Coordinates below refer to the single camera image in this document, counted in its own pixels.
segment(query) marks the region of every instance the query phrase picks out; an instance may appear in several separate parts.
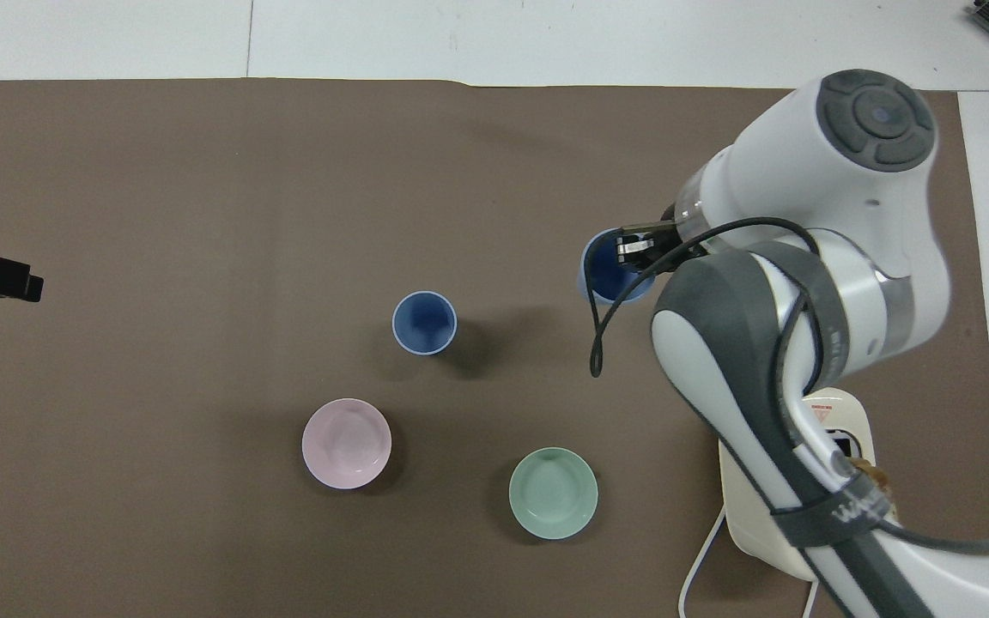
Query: green bowl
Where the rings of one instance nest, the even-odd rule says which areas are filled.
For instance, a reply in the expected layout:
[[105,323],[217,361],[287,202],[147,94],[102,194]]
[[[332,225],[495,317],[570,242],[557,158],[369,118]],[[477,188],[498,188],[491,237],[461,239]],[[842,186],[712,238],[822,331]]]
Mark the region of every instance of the green bowl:
[[590,523],[598,508],[598,481],[582,457],[549,446],[526,455],[515,467],[510,508],[533,535],[566,539]]

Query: pink bowl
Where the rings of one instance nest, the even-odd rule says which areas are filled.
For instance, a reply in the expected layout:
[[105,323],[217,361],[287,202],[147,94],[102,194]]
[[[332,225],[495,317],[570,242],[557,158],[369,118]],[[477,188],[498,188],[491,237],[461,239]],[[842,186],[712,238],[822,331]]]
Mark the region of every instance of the pink bowl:
[[361,399],[335,399],[303,429],[303,462],[328,488],[360,488],[377,477],[391,454],[384,415]]

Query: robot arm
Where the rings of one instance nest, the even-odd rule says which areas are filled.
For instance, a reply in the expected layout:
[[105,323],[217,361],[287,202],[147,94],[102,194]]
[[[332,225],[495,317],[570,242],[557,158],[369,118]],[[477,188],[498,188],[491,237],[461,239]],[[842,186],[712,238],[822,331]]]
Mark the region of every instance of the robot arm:
[[[949,277],[926,211],[935,145],[910,88],[843,71],[743,130],[682,188],[674,219],[625,228],[619,242],[645,271],[674,267],[646,266],[648,251],[676,258],[664,250],[682,238],[702,249],[659,297],[656,356],[849,615],[989,614],[989,555],[977,555],[989,545],[900,529],[802,400],[944,320]],[[761,224],[709,238],[752,216],[790,220],[808,238]]]

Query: white cable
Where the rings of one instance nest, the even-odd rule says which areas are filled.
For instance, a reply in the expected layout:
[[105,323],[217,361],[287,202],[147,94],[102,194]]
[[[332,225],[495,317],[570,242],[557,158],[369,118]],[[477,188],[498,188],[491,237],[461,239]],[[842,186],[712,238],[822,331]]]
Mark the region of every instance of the white cable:
[[701,551],[698,553],[697,558],[694,559],[694,565],[689,568],[689,574],[686,575],[686,580],[682,584],[682,594],[678,595],[679,618],[686,618],[686,596],[689,595],[689,587],[694,583],[694,577],[697,575],[697,571],[700,570],[701,563],[704,562],[704,554],[707,554],[707,549],[712,547],[712,541],[715,540],[715,536],[719,533],[719,526],[723,524],[725,513],[725,507],[721,507],[719,509],[719,515],[715,517],[715,524],[712,524],[712,530],[707,533],[704,544],[701,545]]
[[800,463],[811,473],[811,476],[816,478],[816,481],[827,489],[828,492],[834,493],[837,490],[845,487],[847,478],[843,478],[840,475],[832,474],[827,470],[827,466],[823,465],[823,462],[819,461],[816,455],[811,452],[808,447],[808,443],[804,442],[801,445],[797,445],[792,449],[792,454],[796,455],[796,458],[800,460]]
[[804,605],[804,618],[809,618],[811,615],[811,608],[816,606],[816,593],[819,591],[819,579],[814,580],[811,583],[811,587],[808,588],[808,603]]
[[[701,563],[704,562],[704,555],[707,554],[707,549],[712,547],[712,541],[715,540],[715,536],[719,534],[719,527],[723,525],[723,520],[725,520],[725,515],[727,512],[727,507],[722,507],[719,509],[719,515],[715,516],[715,524],[712,524],[712,529],[704,537],[704,543],[702,543],[700,551],[697,552],[697,558],[694,559],[694,564],[689,568],[689,573],[686,574],[686,580],[682,583],[682,593],[678,594],[678,617],[687,618],[686,616],[686,597],[689,596],[689,587],[694,583],[694,578],[697,576],[697,572],[700,571]],[[819,579],[814,580],[811,583],[811,587],[808,589],[808,602],[804,605],[804,617],[809,618],[811,615],[811,610],[816,606],[816,593],[819,591]]]
[[804,467],[833,493],[845,486],[849,475],[842,475],[831,465],[839,453],[839,447],[827,435],[827,429],[814,415],[811,404],[804,400],[804,385],[811,377],[815,347],[811,320],[807,314],[801,313],[785,351],[785,368],[780,384],[780,394],[785,399],[785,410],[782,411],[792,420],[805,449],[810,453],[808,457],[801,457]]

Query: blue plastic cup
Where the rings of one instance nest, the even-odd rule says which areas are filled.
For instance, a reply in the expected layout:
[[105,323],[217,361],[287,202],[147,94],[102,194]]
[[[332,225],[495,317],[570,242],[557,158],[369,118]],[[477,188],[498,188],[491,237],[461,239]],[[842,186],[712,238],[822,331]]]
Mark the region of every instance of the blue plastic cup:
[[[578,262],[578,292],[582,294],[582,298],[590,298],[586,294],[586,270],[589,267],[590,278],[592,279],[590,282],[593,285],[593,299],[599,305],[612,305],[616,297],[620,296],[621,292],[624,292],[624,288],[627,288],[636,278],[636,274],[633,271],[624,269],[616,261],[616,238],[599,246],[593,252],[593,261],[589,265],[586,263],[586,253],[590,251],[590,245],[593,244],[593,241],[601,238],[602,234],[612,232],[613,230],[616,230],[616,227],[611,228],[611,230],[598,232],[594,235],[590,239],[590,242],[586,243],[585,247],[582,247],[582,257]],[[639,298],[643,297],[643,294],[647,294],[647,290],[651,289],[654,283],[654,275],[647,277],[642,284],[637,285],[632,290],[632,293],[628,295],[624,302],[635,302],[639,300]]]
[[447,298],[436,292],[407,294],[391,315],[391,332],[411,354],[439,353],[456,336],[456,310]]

